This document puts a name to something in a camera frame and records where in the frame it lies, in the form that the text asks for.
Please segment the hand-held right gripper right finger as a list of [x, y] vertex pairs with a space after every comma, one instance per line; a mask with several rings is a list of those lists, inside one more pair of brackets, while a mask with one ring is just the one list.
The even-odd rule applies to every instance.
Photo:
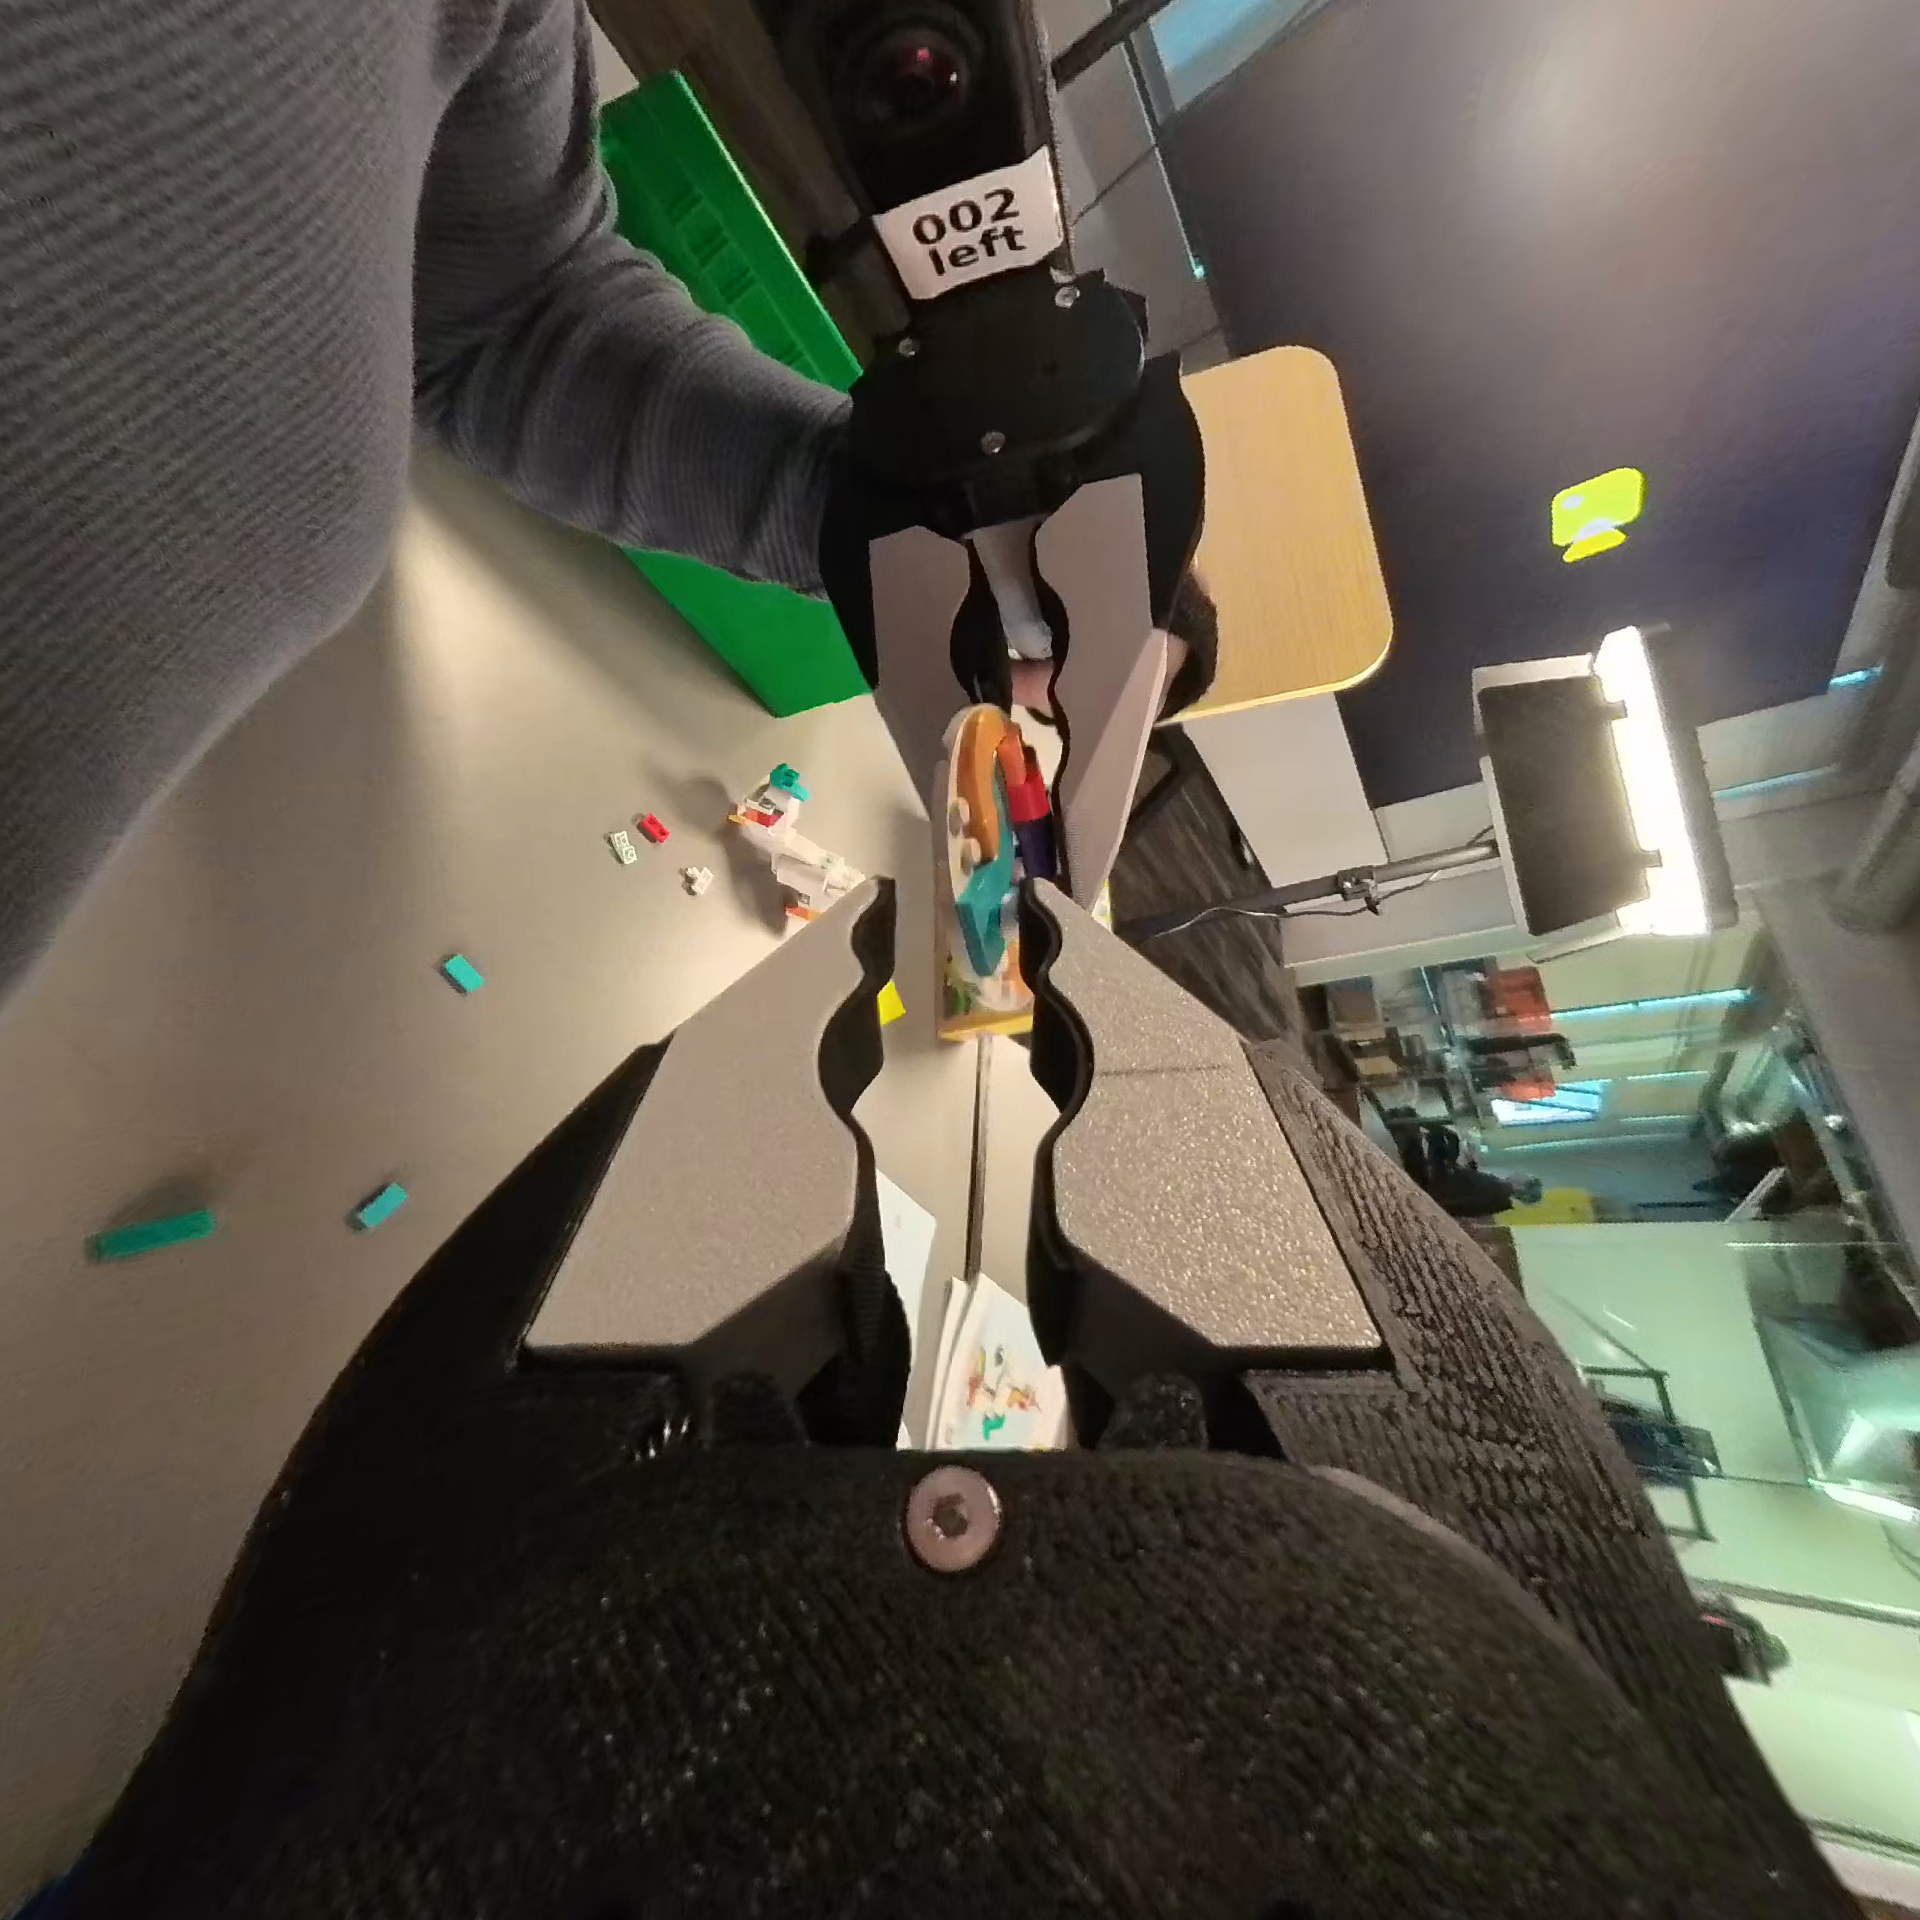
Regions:
[[1384, 1365], [1385, 1334], [1249, 1046], [1052, 879], [1024, 887], [1053, 1109], [1024, 1293], [1057, 1365]]

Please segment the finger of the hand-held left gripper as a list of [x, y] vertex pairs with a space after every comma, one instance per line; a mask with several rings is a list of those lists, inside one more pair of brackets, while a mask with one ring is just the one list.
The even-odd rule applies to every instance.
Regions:
[[902, 767], [938, 820], [945, 743], [977, 694], [954, 670], [954, 623], [971, 589], [971, 556], [923, 526], [872, 542], [874, 701]]
[[1150, 600], [1140, 477], [1125, 473], [1076, 489], [1043, 520], [1035, 568], [1065, 620], [1050, 686], [1064, 733], [1052, 786], [1064, 884], [1102, 889], [1168, 678], [1168, 646]]

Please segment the lego instruction booklet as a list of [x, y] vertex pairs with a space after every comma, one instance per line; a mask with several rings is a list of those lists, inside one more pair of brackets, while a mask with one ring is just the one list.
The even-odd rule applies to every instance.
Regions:
[[1065, 1380], [1050, 1366], [1026, 1305], [995, 1280], [940, 1280], [938, 1222], [878, 1174], [883, 1253], [910, 1332], [900, 1452], [1058, 1449], [1067, 1442]]

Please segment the round colourful lego build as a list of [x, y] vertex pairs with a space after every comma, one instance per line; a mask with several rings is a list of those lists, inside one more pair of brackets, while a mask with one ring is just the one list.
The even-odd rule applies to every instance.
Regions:
[[949, 724], [931, 788], [945, 981], [961, 1006], [1012, 1007], [1020, 887], [1064, 869], [1050, 782], [1024, 727], [995, 704]]

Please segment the black light stand pole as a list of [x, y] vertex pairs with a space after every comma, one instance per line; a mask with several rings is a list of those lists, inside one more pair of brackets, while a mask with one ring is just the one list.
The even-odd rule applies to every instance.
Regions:
[[1381, 917], [1385, 900], [1421, 889], [1435, 879], [1494, 865], [1500, 856], [1502, 849], [1493, 832], [1481, 832], [1472, 841], [1453, 848], [1344, 871], [1336, 874], [1332, 898], [1344, 905], [1353, 905], [1363, 914]]

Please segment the person's grey sweater torso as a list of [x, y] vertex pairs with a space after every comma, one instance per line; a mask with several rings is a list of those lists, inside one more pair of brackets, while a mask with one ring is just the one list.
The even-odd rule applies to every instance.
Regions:
[[576, 4], [4, 4], [4, 997], [361, 605], [417, 420], [433, 158], [578, 133]]

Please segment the large dark screen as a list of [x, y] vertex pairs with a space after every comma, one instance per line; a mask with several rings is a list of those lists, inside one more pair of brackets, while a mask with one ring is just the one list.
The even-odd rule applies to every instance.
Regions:
[[[1376, 807], [1472, 672], [1666, 626], [1698, 724], [1824, 690], [1915, 420], [1918, 4], [1323, 4], [1163, 135], [1234, 357], [1321, 351], [1395, 637]], [[1578, 565], [1552, 496], [1646, 473]]]

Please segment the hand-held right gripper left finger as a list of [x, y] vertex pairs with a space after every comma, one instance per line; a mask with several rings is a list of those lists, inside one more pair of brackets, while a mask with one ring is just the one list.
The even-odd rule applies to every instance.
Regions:
[[685, 1020], [525, 1330], [536, 1359], [833, 1359], [878, 1226], [896, 884], [869, 878]]

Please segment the person's left forearm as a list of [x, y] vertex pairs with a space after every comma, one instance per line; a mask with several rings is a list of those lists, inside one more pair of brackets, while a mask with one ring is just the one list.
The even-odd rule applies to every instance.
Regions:
[[614, 228], [582, 103], [449, 108], [417, 228], [417, 420], [553, 520], [822, 591], [848, 397]]

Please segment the white lego unicorn build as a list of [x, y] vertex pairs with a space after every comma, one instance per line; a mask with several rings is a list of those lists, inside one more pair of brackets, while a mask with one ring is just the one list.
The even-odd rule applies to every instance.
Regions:
[[785, 914], [795, 922], [820, 919], [867, 882], [865, 871], [804, 834], [801, 815], [808, 799], [801, 770], [781, 760], [726, 815], [726, 824], [768, 863]]

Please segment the white softbox panel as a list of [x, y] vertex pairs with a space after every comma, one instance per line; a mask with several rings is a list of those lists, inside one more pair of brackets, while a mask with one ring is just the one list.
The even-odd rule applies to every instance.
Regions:
[[1515, 922], [1540, 942], [1700, 938], [1737, 887], [1666, 626], [1472, 672], [1480, 780]]

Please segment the wooden board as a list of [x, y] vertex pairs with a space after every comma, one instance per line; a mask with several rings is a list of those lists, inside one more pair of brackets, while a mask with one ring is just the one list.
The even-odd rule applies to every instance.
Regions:
[[1330, 696], [1395, 637], [1349, 404], [1332, 364], [1270, 346], [1185, 373], [1208, 457], [1195, 573], [1219, 614], [1211, 688], [1165, 724]]

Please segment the green plastic bin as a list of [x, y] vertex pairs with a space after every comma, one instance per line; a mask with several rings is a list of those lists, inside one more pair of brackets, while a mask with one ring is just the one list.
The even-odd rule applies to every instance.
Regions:
[[[600, 153], [618, 230], [682, 278], [696, 304], [781, 365], [840, 392], [852, 389], [852, 346], [678, 72], [603, 103]], [[770, 714], [867, 694], [826, 600], [659, 550], [626, 549], [626, 559]]]

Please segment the yellow lego box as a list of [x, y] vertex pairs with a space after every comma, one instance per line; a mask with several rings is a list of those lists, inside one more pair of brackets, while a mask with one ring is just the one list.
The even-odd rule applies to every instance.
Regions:
[[942, 1041], [981, 1038], [1022, 1040], [1032, 1036], [1035, 1016], [1033, 992], [1020, 967], [1004, 967], [990, 976], [973, 976], [949, 956], [942, 969], [940, 1001], [933, 1032]]

